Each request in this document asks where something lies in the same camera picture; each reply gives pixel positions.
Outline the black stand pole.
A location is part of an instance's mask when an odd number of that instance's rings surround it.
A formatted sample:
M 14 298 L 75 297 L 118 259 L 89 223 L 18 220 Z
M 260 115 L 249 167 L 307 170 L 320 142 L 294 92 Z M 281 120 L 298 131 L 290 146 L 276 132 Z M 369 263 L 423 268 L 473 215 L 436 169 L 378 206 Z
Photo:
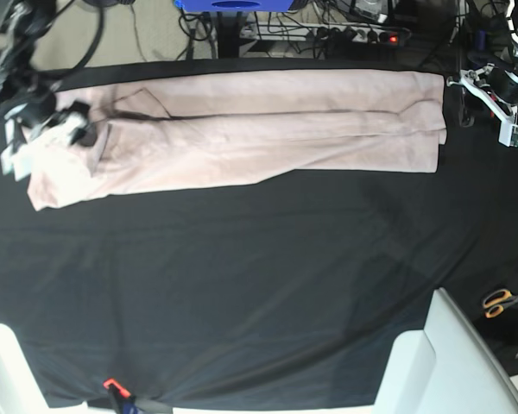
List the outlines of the black stand pole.
M 217 33 L 218 57 L 235 59 L 240 54 L 240 32 L 243 18 L 242 12 L 218 12 L 214 22 Z

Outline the white power strip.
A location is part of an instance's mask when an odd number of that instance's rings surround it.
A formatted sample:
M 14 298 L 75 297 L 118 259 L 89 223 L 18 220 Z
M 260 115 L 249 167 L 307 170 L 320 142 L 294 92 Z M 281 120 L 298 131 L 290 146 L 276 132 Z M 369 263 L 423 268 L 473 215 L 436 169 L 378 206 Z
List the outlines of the white power strip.
M 409 38 L 406 29 L 367 24 L 298 24 L 259 21 L 248 22 L 240 31 L 240 38 L 250 41 L 313 41 L 327 40 L 331 35 L 342 35 L 346 40 L 360 44 L 399 46 Z

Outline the pink T-shirt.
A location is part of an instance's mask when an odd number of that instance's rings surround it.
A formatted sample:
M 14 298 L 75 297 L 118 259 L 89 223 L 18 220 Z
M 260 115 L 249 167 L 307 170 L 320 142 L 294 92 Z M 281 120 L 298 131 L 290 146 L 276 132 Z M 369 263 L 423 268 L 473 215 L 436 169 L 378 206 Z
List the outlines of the pink T-shirt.
M 253 185 L 293 170 L 434 173 L 444 80 L 422 72 L 290 70 L 63 91 L 90 107 L 96 142 L 35 154 L 36 210 L 110 195 Z

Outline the red black clamp bottom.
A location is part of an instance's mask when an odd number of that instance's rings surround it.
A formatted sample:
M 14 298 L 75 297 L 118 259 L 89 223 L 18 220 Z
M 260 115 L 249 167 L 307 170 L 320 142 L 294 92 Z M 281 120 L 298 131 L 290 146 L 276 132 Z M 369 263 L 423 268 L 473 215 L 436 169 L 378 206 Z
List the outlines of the red black clamp bottom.
M 112 410 L 116 414 L 138 414 L 136 398 L 115 379 L 109 378 L 103 383 L 108 393 Z

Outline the orange handled scissors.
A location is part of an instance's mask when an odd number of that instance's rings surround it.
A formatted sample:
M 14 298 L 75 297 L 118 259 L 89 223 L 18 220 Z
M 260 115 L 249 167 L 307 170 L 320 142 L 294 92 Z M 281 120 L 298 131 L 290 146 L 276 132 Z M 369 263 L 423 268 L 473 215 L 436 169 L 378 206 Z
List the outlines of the orange handled scissors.
M 500 316 L 506 309 L 518 305 L 518 294 L 509 289 L 498 289 L 482 300 L 484 316 L 492 319 Z

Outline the black table cloth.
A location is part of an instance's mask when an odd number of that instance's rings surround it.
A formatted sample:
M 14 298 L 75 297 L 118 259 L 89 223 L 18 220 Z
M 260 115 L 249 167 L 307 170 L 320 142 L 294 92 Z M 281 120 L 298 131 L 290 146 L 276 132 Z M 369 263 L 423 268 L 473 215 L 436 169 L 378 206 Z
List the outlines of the black table cloth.
M 456 122 L 433 174 L 297 171 L 35 211 L 0 168 L 0 323 L 47 402 L 112 377 L 173 407 L 370 405 L 395 338 L 445 288 L 518 374 L 518 149 Z M 3 149 L 0 121 L 0 152 Z

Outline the white table frame left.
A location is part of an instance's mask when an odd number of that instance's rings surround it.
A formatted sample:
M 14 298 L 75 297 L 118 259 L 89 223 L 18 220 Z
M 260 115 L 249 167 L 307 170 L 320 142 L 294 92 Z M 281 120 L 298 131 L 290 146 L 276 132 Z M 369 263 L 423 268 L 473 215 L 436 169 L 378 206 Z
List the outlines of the white table frame left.
M 85 404 L 48 406 L 15 333 L 0 323 L 0 413 L 87 413 Z

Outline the white table frame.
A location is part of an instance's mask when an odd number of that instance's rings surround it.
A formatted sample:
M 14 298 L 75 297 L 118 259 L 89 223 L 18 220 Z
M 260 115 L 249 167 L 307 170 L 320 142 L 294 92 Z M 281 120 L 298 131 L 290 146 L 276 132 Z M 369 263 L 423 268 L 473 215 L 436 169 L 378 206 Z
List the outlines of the white table frame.
M 15 333 L 0 323 L 0 413 L 87 413 L 85 404 L 48 406 Z
M 374 413 L 518 413 L 518 389 L 443 288 L 422 329 L 398 335 Z

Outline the white table frame right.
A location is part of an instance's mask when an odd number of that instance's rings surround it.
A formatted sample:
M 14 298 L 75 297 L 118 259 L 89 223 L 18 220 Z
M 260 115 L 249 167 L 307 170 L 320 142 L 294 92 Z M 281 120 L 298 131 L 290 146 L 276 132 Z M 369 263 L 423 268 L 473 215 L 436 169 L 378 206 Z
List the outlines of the white table frame right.
M 518 389 L 443 288 L 422 329 L 398 335 L 374 413 L 518 413 Z

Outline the blue plastic box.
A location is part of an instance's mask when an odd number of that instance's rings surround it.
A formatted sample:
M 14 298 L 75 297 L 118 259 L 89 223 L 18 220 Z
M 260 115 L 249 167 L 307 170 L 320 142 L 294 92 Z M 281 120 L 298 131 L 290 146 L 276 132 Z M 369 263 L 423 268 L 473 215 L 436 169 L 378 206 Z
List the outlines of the blue plastic box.
M 286 12 L 292 0 L 174 0 L 174 5 L 187 12 Z

